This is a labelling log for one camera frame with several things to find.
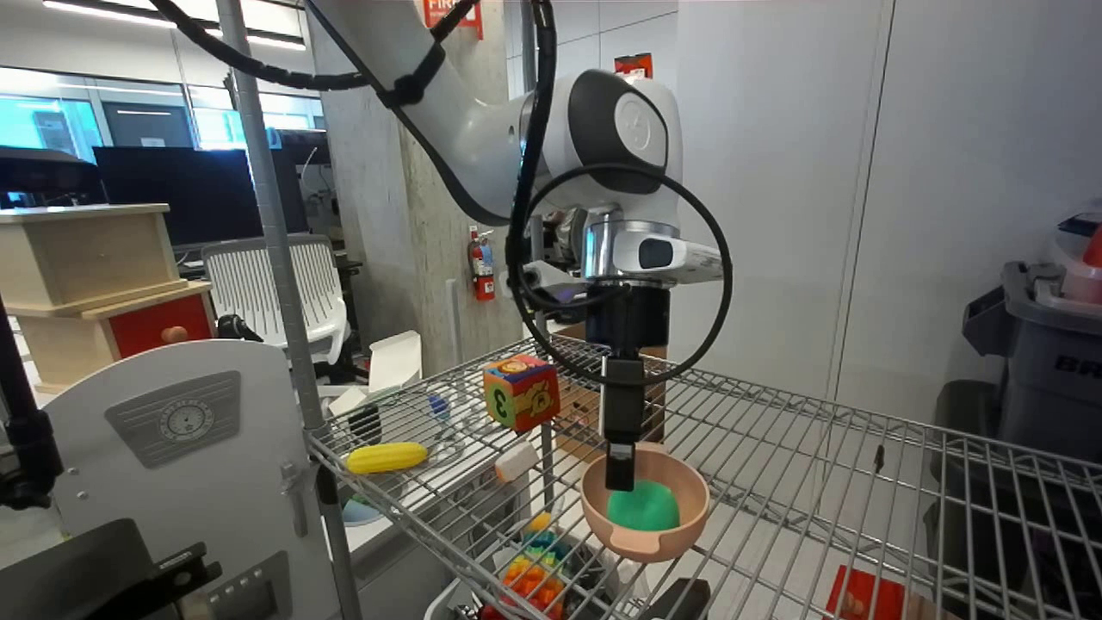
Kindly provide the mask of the white toy kitchen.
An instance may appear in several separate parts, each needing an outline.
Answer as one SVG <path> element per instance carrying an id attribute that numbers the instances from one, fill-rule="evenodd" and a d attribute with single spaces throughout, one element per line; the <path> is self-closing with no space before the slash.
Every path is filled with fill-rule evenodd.
<path id="1" fill-rule="evenodd" d="M 217 620 L 331 620 L 341 603 L 287 357 L 263 342 L 147 350 L 45 406 L 60 529 L 132 519 L 152 557 L 206 546 Z"/>

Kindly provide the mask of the yellow toy corn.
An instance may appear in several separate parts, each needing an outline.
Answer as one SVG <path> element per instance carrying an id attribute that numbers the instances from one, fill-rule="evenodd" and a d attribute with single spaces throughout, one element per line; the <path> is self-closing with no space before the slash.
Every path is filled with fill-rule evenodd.
<path id="1" fill-rule="evenodd" d="M 428 456 L 428 448 L 421 443 L 396 440 L 355 448 L 346 456 L 345 466 L 355 475 L 387 474 L 421 466 Z"/>

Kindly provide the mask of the wooden toy cabinet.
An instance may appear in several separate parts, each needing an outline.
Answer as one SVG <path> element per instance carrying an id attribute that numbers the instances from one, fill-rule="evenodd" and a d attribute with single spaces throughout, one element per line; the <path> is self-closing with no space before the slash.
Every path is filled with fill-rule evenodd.
<path id="1" fill-rule="evenodd" d="M 164 203 L 0 209 L 0 297 L 37 391 L 60 394 L 118 358 L 107 318 L 210 286 L 180 275 Z"/>

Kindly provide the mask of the grey trash bin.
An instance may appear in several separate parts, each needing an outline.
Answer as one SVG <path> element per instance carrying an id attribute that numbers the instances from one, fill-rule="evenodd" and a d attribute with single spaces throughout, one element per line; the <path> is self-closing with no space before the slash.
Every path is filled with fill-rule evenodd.
<path id="1" fill-rule="evenodd" d="M 1102 305 L 1065 300 L 1063 278 L 1054 263 L 1004 263 L 962 334 L 1005 360 L 997 439 L 1102 466 Z"/>

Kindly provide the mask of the green plush toy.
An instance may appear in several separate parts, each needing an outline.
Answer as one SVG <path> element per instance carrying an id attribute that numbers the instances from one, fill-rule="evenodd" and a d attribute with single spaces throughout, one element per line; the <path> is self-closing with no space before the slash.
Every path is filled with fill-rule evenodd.
<path id="1" fill-rule="evenodd" d="M 631 491 L 611 491 L 606 516 L 618 526 L 638 532 L 661 532 L 680 525 L 673 491 L 661 483 L 638 479 Z"/>

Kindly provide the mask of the row of monitors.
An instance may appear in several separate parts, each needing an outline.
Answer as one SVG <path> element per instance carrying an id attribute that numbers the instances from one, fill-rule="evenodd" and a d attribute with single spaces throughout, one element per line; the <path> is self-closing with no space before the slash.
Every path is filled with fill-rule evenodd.
<path id="1" fill-rule="evenodd" d="M 203 247 L 263 236 L 244 150 L 96 146 L 94 160 L 0 146 L 0 208 L 164 203 L 170 242 Z"/>

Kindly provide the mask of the pink pot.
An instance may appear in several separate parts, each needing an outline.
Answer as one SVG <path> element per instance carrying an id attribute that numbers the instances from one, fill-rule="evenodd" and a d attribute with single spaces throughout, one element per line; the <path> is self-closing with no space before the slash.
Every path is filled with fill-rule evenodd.
<path id="1" fill-rule="evenodd" d="M 636 444 L 634 486 L 636 480 L 642 479 L 669 487 L 677 499 L 681 516 L 681 523 L 676 529 L 638 532 L 611 523 L 606 516 L 607 502 L 613 491 L 605 486 L 609 464 L 617 467 L 623 460 L 599 456 L 595 463 L 588 464 L 579 483 L 586 524 L 607 550 L 626 561 L 651 564 L 676 561 L 696 544 L 696 539 L 700 539 L 707 522 L 711 505 L 711 491 L 696 468 L 670 455 L 660 443 L 642 440 Z"/>

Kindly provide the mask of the red flat card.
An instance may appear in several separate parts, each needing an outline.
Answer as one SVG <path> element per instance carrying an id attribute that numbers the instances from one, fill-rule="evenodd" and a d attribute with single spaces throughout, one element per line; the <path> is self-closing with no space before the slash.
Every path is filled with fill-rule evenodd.
<path id="1" fill-rule="evenodd" d="M 841 620 L 903 620 L 904 603 L 899 581 L 878 580 L 869 572 L 839 565 L 822 620 L 831 620 L 830 614 Z"/>

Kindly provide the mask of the red fire extinguisher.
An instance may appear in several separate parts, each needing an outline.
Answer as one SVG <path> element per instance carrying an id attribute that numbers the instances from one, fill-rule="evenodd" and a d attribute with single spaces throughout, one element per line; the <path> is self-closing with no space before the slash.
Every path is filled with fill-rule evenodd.
<path id="1" fill-rule="evenodd" d="M 480 232 L 477 226 L 469 226 L 469 242 L 467 247 L 468 269 L 474 286 L 474 298 L 479 302 L 496 297 L 496 275 L 493 267 L 491 244 L 489 235 Z"/>

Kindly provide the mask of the colourful stacking toy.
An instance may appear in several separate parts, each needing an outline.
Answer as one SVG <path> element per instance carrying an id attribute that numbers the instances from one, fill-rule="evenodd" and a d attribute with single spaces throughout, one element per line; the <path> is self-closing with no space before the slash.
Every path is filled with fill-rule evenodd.
<path id="1" fill-rule="evenodd" d="M 551 513 L 540 511 L 523 526 L 521 545 L 523 550 L 506 565 L 504 585 L 548 620 L 563 620 L 568 554 L 572 547 L 552 525 Z"/>

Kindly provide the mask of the open white box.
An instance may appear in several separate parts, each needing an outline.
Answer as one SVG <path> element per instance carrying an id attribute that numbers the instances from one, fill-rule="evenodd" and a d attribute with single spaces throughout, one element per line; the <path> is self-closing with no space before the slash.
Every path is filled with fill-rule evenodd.
<path id="1" fill-rule="evenodd" d="M 371 342 L 370 368 L 366 387 L 334 387 L 323 396 L 323 413 L 329 417 L 358 411 L 376 400 L 410 387 L 424 377 L 422 338 L 417 331 L 402 331 Z"/>

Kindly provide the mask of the small white block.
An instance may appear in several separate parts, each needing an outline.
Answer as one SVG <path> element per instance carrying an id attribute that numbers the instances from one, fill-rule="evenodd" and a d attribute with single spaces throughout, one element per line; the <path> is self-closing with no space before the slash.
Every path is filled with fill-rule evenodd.
<path id="1" fill-rule="evenodd" d="M 493 471 L 503 485 L 523 478 L 541 461 L 539 452 L 528 440 L 520 440 L 508 448 L 493 463 Z"/>

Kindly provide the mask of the colourful soft number cube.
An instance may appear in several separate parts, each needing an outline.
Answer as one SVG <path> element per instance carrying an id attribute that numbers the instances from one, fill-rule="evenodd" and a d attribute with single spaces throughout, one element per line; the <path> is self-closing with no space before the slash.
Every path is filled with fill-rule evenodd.
<path id="1" fill-rule="evenodd" d="M 486 412 L 499 426 L 523 435 L 559 416 L 554 365 L 534 356 L 503 358 L 480 370 Z"/>

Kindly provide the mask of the white office chair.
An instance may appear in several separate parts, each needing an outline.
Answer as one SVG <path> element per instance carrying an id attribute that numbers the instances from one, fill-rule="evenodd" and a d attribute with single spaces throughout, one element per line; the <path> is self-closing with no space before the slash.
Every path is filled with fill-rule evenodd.
<path id="1" fill-rule="evenodd" d="M 345 349 L 352 324 L 329 239 L 318 233 L 291 233 L 288 249 L 315 369 L 327 376 L 331 384 L 354 383 L 356 368 Z M 287 328 L 264 239 L 208 244 L 201 259 L 210 281 L 216 317 L 237 315 L 261 341 L 287 350 Z"/>

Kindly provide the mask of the red drawer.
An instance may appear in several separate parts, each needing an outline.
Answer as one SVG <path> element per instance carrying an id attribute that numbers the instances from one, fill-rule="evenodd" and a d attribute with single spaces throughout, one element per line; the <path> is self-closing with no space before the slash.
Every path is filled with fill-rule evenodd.
<path id="1" fill-rule="evenodd" d="M 204 293 L 114 315 L 107 322 L 118 358 L 133 357 L 168 344 L 215 337 L 207 294 Z"/>

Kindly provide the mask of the cardboard box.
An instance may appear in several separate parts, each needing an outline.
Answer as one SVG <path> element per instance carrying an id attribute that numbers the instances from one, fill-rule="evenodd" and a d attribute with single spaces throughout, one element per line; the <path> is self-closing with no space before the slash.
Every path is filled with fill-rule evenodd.
<path id="1" fill-rule="evenodd" d="M 583 366 L 587 372 L 603 373 L 602 357 L 607 349 L 601 345 L 584 341 L 583 323 L 551 323 L 548 329 L 554 334 L 555 349 Z M 554 425 L 554 442 L 562 449 L 582 460 L 593 463 L 604 453 L 604 437 L 601 432 L 601 385 L 579 378 L 570 370 L 560 370 L 559 387 L 561 409 Z M 666 384 L 647 388 L 641 439 L 663 443 L 666 438 Z"/>

